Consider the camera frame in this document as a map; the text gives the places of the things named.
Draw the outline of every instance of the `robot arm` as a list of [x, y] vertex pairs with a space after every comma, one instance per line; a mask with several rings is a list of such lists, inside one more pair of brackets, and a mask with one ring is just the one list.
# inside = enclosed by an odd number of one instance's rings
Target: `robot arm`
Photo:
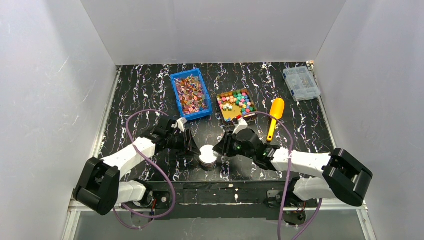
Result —
[[[289, 166], [289, 151], [262, 143], [243, 119], [238, 120], [234, 131], [225, 132], [213, 150], [222, 156], [245, 156], [264, 170], [287, 171]], [[288, 198], [296, 201], [338, 198], [351, 206], [362, 205], [373, 174], [346, 150], [336, 148], [332, 153], [292, 151], [291, 159], [292, 172], [316, 178], [293, 178]]]
[[177, 150], [186, 156], [200, 155], [191, 131], [184, 128], [186, 122], [185, 118], [173, 120], [162, 116], [157, 126], [143, 132], [133, 144], [103, 159], [89, 159], [73, 192], [75, 200], [100, 215], [109, 213], [115, 204], [151, 202], [151, 189], [143, 181], [120, 182], [125, 174], [145, 160], [134, 146], [148, 158], [165, 149]]

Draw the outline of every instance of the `white round lid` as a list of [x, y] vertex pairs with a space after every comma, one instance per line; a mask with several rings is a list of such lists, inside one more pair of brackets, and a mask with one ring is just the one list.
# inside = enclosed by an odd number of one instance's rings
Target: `white round lid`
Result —
[[200, 148], [201, 155], [199, 156], [200, 161], [204, 164], [213, 164], [218, 159], [218, 153], [212, 150], [214, 146], [204, 145]]

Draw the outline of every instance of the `orange scoop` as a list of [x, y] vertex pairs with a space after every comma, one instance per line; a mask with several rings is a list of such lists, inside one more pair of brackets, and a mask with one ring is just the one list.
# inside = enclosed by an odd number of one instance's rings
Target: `orange scoop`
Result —
[[[271, 111], [269, 114], [276, 119], [281, 119], [283, 117], [285, 103], [281, 98], [276, 98], [274, 103], [272, 103]], [[269, 126], [268, 136], [266, 137], [266, 141], [271, 142], [274, 137], [274, 131], [276, 130], [277, 121], [275, 119], [271, 120], [271, 126]]]

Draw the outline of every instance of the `blue plastic tray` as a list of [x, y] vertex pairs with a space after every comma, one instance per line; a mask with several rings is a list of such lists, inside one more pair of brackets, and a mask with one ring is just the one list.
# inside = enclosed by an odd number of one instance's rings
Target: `blue plastic tray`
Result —
[[[180, 103], [180, 97], [179, 97], [179, 94], [177, 92], [177, 86], [175, 84], [175, 79], [184, 79], [184, 78], [190, 77], [191, 75], [193, 75], [193, 77], [198, 77], [200, 82], [201, 82], [201, 85], [202, 85], [202, 88], [203, 88], [203, 94], [206, 98], [207, 109], [204, 109], [203, 111], [191, 113], [191, 114], [184, 114], [183, 106]], [[206, 85], [205, 85], [205, 81], [203, 81], [202, 74], [201, 74], [201, 72], [198, 68], [193, 69], [193, 70], [189, 70], [189, 71], [183, 71], [183, 72], [180, 72], [180, 73], [174, 73], [174, 74], [171, 74], [170, 77], [171, 77], [172, 89], [173, 89], [173, 91], [175, 93], [175, 97], [176, 97], [176, 104], [178, 105], [178, 111], [179, 111], [179, 114], [181, 115], [182, 118], [185, 118], [188, 121], [190, 121], [190, 120], [199, 119], [199, 118], [203, 118], [205, 116], [212, 115], [211, 97], [209, 96], [208, 89], [206, 88]]]

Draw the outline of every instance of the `marble tabletop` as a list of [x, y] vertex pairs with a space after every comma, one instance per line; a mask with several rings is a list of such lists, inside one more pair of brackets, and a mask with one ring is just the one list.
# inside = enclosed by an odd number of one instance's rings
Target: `marble tabletop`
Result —
[[[216, 145], [227, 129], [214, 100], [217, 94], [247, 88], [261, 112], [269, 113], [273, 99], [284, 99], [282, 121], [293, 136], [294, 150], [306, 153], [331, 152], [333, 145], [319, 101], [294, 101], [283, 80], [284, 69], [305, 65], [304, 62], [125, 65], [112, 100], [99, 158], [114, 154], [130, 144], [125, 123], [133, 113], [155, 109], [164, 111], [175, 119], [179, 118], [170, 75], [195, 68], [201, 71], [213, 108], [211, 116], [186, 123], [186, 128], [191, 129], [199, 148]], [[131, 134], [139, 136], [157, 120], [158, 115], [155, 112], [133, 118], [129, 125]], [[259, 115], [256, 122], [249, 125], [263, 139], [268, 133], [269, 122], [268, 117]], [[287, 148], [289, 141], [283, 128], [277, 127], [272, 143]], [[197, 158], [176, 156], [172, 151], [161, 152], [152, 160], [172, 181], [282, 181], [286, 177], [285, 172], [260, 169], [251, 159], [243, 156], [220, 157], [212, 171], [204, 171]], [[164, 180], [156, 169], [144, 162], [125, 178], [139, 178], [150, 182]]]

